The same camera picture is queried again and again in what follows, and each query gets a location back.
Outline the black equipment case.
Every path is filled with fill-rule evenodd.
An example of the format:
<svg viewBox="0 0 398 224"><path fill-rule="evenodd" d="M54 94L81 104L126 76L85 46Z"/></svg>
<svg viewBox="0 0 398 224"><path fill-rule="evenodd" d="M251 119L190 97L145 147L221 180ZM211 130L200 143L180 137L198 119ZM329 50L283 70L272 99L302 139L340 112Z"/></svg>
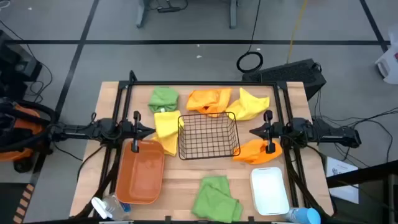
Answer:
<svg viewBox="0 0 398 224"><path fill-rule="evenodd" d="M0 29L0 98L23 99L26 82L35 82L42 64L20 45L7 45L11 38Z"/></svg>

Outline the orange microfiber towel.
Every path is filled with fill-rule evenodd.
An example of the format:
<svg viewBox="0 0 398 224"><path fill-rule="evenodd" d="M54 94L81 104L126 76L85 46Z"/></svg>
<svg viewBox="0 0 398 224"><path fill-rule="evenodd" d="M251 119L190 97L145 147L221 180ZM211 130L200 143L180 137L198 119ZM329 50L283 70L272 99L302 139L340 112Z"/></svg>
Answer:
<svg viewBox="0 0 398 224"><path fill-rule="evenodd" d="M231 88L193 90L188 97L186 109L218 117L228 107L231 93Z"/></svg>
<svg viewBox="0 0 398 224"><path fill-rule="evenodd" d="M282 148L278 142L272 142L275 144L275 152L268 154L266 152L268 140L253 139L240 146L240 149L237 147L234 149L233 160L259 165L276 159L282 154Z"/></svg>

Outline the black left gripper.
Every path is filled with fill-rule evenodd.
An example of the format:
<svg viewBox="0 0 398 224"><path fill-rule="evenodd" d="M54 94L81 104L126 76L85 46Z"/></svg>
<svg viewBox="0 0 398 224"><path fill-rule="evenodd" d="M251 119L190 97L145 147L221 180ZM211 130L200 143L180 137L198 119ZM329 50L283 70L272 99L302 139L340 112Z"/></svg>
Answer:
<svg viewBox="0 0 398 224"><path fill-rule="evenodd" d="M133 138L134 140L132 141L132 146L131 146L131 151L134 153L139 152L139 146L138 146L138 140L136 139L137 133L138 133L138 125L141 120L141 114L138 111L134 111L133 113L133 123L128 121L127 119L123 119L120 123L121 125L121 141L124 141L125 139L128 138ZM144 139L151 134L155 133L154 128L150 128L147 126L144 126L142 123L140 123L140 139Z"/></svg>

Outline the grey desk frame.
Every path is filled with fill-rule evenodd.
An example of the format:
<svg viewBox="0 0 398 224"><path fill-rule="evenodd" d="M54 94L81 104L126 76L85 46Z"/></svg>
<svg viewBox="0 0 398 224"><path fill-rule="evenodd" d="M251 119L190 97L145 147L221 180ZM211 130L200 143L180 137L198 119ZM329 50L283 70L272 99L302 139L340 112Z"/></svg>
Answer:
<svg viewBox="0 0 398 224"><path fill-rule="evenodd" d="M180 11L186 10L189 5L189 0L182 0L184 5L182 6L174 6L170 0L164 0L166 2L166 6L162 6L159 3L159 0L137 0L137 16L136 16L136 27L140 29L144 26L144 19L146 16L146 12L149 11L157 11L158 7L180 7ZM237 26L237 10L238 10L238 0L226 0L229 5L229 28L235 29Z"/></svg>

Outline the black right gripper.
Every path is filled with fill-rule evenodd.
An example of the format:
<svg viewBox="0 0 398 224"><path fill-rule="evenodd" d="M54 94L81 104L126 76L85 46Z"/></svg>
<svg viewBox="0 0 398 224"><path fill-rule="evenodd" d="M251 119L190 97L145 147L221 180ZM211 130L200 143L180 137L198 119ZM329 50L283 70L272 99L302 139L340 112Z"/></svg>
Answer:
<svg viewBox="0 0 398 224"><path fill-rule="evenodd" d="M266 110L264 113L264 123L262 126L258 128L251 129L249 132L254 134L261 139L266 139L267 133L267 146L266 153L273 154L276 151L275 143L272 141L274 138L278 138L282 134L282 124L280 122L276 122L276 124L272 124L271 121L273 119L273 112L271 110Z"/></svg>

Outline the green microfiber towel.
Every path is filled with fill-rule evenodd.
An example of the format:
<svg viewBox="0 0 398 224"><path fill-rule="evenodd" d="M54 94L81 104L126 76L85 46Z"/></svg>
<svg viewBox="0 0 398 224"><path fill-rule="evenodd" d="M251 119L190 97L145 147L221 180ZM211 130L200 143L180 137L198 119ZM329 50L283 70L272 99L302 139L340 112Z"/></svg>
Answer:
<svg viewBox="0 0 398 224"><path fill-rule="evenodd" d="M153 113L175 111L177 109L178 92L173 88L156 86L150 101L149 109Z"/></svg>
<svg viewBox="0 0 398 224"><path fill-rule="evenodd" d="M191 213L216 222L238 222L243 205L231 195L227 176L207 176L201 180Z"/></svg>

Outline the clear spray bottle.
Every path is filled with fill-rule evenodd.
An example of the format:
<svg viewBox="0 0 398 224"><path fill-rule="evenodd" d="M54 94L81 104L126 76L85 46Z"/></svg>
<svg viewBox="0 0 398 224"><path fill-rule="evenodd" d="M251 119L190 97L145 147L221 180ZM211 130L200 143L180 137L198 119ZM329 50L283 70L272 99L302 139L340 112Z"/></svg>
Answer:
<svg viewBox="0 0 398 224"><path fill-rule="evenodd" d="M112 220L121 221L128 220L130 217L130 205L120 202L115 194L110 194L103 198L93 197L91 199L91 205L103 219L110 218Z"/></svg>

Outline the light blue bottle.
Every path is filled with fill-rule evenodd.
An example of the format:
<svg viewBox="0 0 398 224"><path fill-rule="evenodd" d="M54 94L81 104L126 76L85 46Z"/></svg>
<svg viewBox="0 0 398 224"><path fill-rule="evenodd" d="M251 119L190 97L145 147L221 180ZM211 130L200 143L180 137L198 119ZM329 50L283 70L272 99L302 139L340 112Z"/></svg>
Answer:
<svg viewBox="0 0 398 224"><path fill-rule="evenodd" d="M291 208L285 219L298 224L321 224L321 217L314 208Z"/></svg>

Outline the orange plastic bin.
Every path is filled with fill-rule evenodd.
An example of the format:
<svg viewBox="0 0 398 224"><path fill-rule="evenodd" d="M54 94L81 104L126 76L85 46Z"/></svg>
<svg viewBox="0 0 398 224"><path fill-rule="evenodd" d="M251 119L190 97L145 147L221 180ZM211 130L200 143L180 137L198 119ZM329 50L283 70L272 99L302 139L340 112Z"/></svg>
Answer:
<svg viewBox="0 0 398 224"><path fill-rule="evenodd" d="M157 141L138 142L138 152L132 151L133 141L125 143L116 183L116 198L122 203L147 205L155 202L161 191L165 154Z"/></svg>

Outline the white plastic bin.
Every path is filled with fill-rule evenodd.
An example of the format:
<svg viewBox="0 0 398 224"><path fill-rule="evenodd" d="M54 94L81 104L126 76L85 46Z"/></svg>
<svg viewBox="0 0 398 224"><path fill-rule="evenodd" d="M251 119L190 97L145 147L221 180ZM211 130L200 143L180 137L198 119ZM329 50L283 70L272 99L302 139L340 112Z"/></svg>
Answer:
<svg viewBox="0 0 398 224"><path fill-rule="evenodd" d="M250 181L254 208L260 215L284 215L290 210L282 171L278 167L253 169Z"/></svg>

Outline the black metal table frame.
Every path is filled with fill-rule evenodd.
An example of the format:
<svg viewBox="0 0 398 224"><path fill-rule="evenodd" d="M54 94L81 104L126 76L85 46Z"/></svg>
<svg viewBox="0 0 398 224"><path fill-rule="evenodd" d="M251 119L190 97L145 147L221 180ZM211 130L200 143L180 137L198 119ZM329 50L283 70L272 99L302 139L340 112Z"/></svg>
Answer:
<svg viewBox="0 0 398 224"><path fill-rule="evenodd" d="M273 87L265 85L248 85L241 82L185 82L180 85L167 84L179 92L179 107L182 114L196 113L196 111L186 111L185 104L192 90L216 89L230 87L233 89L231 101L239 98L239 88L242 86L250 94L256 97L269 96L271 104L269 109L274 113L274 121L277 120L277 107L274 98ZM150 94L154 86L159 84L151 83L148 85L134 86L132 89L129 118L132 119L132 111L138 110L142 115L142 122L145 126L154 126L154 116L147 107ZM118 82L103 82L98 95L96 104L97 118L112 117L113 107L118 90ZM287 83L289 100L294 117L311 118L307 96L302 83ZM250 134L249 130L262 125L262 115L250 121L238 121L238 136L241 144L257 138ZM323 171L320 156L310 148L300 150L307 187L324 211L332 215L334 213L326 177ZM98 189L100 182L103 161L105 157L104 149L94 155L84 165L80 172L76 186L73 203L70 209L70 216L74 216L83 210L83 207L90 201L93 194ZM252 201L251 186L249 175L254 168L260 167L279 167L284 176L285 188L290 199L289 179L285 169L283 155L277 159L263 165L252 166L243 162L232 161L231 158L200 159L194 161L180 160L178 155L175 157L166 156L165 170L163 175L162 189L158 199L148 205L133 205L131 219L133 220L162 220L166 216L171 217L171 221L199 221L204 224L204 219L197 218L191 213L192 205L195 201L197 190L200 187L201 179L206 175L227 175L231 187L231 193L243 204L243 221L248 221L248 217L254 217L256 222L260 221L282 221L282 216L262 216L254 208Z"/></svg>

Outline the black beam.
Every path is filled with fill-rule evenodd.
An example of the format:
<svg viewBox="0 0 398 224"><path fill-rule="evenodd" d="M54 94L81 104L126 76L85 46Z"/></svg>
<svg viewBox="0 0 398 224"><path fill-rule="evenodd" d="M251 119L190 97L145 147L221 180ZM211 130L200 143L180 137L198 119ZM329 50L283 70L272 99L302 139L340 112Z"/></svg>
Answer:
<svg viewBox="0 0 398 224"><path fill-rule="evenodd" d="M335 188L381 180L392 174L398 175L398 160L327 177L326 182L329 188Z"/></svg>

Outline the yellow microfiber towel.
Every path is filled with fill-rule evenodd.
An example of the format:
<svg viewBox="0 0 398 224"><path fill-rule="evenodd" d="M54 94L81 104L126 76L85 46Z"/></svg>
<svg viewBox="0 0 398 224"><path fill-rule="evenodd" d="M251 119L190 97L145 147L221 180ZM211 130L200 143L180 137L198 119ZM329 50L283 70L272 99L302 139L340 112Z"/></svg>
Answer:
<svg viewBox="0 0 398 224"><path fill-rule="evenodd" d="M232 102L227 108L228 116L236 121L246 121L255 118L264 112L270 105L270 98L257 98L246 91L239 89L239 99Z"/></svg>
<svg viewBox="0 0 398 224"><path fill-rule="evenodd" d="M178 139L179 110L160 112L154 114L155 134L152 140L159 142L164 148L164 153L176 156Z"/></svg>

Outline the white plastic object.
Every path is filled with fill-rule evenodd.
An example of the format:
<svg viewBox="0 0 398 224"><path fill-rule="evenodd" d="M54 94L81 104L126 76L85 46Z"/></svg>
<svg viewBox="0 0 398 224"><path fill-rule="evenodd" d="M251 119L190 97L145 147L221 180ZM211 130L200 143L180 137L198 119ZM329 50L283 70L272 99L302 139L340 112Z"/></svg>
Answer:
<svg viewBox="0 0 398 224"><path fill-rule="evenodd" d="M391 47L380 56L375 65L384 82L391 85L398 85L398 24L389 28Z"/></svg>

